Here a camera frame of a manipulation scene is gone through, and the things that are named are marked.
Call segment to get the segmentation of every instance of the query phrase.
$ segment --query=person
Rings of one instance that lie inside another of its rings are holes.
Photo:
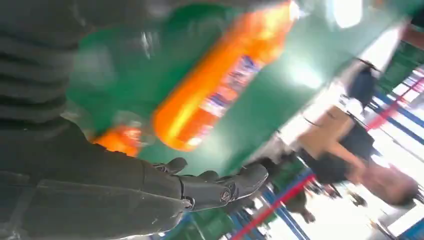
[[[173,228],[266,179],[262,166],[217,180],[177,176],[91,144],[60,114],[79,41],[204,2],[246,10],[277,0],[1,0],[0,237],[116,239]]]
[[[333,106],[317,122],[299,138],[303,147],[299,156],[318,182],[362,184],[394,206],[408,206],[419,196],[419,185],[412,177],[394,166],[372,161],[371,156],[378,154],[373,148],[374,139],[352,116]]]

